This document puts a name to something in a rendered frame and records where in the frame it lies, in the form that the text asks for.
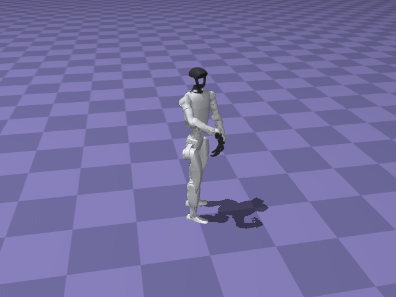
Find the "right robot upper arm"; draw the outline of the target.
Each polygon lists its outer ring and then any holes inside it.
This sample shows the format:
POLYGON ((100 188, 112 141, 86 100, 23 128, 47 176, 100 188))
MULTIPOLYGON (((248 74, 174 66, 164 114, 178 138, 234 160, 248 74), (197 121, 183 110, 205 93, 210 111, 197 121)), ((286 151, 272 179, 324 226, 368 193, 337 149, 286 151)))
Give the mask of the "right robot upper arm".
POLYGON ((186 119, 188 121, 189 127, 192 128, 192 129, 195 129, 195 128, 197 128, 197 126, 195 126, 192 123, 192 120, 194 119, 194 117, 193 117, 194 112, 193 112, 192 107, 191 107, 191 102, 192 101, 191 101, 191 98, 189 97, 189 95, 186 95, 185 97, 180 99, 179 105, 184 111, 184 114, 185 114, 185 117, 186 117, 186 119))

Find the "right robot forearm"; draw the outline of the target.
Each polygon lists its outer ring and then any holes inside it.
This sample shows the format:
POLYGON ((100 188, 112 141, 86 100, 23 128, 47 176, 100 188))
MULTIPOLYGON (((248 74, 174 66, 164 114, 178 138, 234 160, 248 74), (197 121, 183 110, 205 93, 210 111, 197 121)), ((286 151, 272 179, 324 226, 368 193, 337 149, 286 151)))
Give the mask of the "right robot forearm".
POLYGON ((202 121, 198 120, 197 118, 194 118, 192 120, 192 123, 198 127, 198 130, 201 132, 204 132, 210 136, 214 136, 215 137, 215 133, 220 133, 220 130, 217 128, 213 128, 211 126, 206 125, 205 123, 203 123, 202 121))

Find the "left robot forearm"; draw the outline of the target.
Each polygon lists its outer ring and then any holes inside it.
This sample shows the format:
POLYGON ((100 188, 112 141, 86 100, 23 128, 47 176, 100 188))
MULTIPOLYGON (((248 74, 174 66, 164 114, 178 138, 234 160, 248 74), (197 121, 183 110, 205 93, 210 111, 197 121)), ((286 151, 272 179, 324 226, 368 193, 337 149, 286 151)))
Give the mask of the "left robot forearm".
POLYGON ((218 113, 218 117, 219 117, 220 121, 216 122, 215 126, 217 129, 220 130, 220 133, 222 134, 222 137, 223 137, 223 141, 225 142, 226 141, 225 130, 223 128, 223 121, 222 121, 222 117, 221 117, 220 113, 218 113))

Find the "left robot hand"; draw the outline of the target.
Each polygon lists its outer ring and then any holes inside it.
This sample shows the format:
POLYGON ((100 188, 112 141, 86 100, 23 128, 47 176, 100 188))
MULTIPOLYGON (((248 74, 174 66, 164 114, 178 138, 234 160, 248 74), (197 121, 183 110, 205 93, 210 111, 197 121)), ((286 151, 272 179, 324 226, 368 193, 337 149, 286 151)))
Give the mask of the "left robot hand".
MULTIPOLYGON (((223 137, 222 137, 222 139, 223 139, 223 137)), ((220 145, 220 142, 218 141, 218 146, 220 145)), ((223 142, 223 144, 225 144, 225 142, 223 142)), ((219 153, 220 153, 220 151, 219 151, 219 148, 221 147, 218 147, 217 146, 217 148, 212 152, 212 153, 214 153, 213 155, 210 155, 211 157, 215 157, 215 156, 217 156, 219 153)))

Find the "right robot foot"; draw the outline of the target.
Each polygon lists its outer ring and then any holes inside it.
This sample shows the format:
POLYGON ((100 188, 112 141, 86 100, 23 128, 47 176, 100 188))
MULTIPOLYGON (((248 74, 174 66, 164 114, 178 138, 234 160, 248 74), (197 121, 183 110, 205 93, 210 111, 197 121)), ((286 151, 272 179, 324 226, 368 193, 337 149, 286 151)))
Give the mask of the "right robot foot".
MULTIPOLYGON (((193 215, 193 217, 194 217, 194 215, 193 215)), ((198 216, 198 215, 196 215, 195 218, 191 218, 191 215, 188 214, 188 215, 186 216, 186 218, 187 218, 188 220, 192 220, 192 221, 194 221, 194 222, 199 222, 199 223, 205 223, 205 224, 206 224, 206 223, 209 222, 207 219, 202 218, 202 217, 200 217, 200 216, 198 216)))

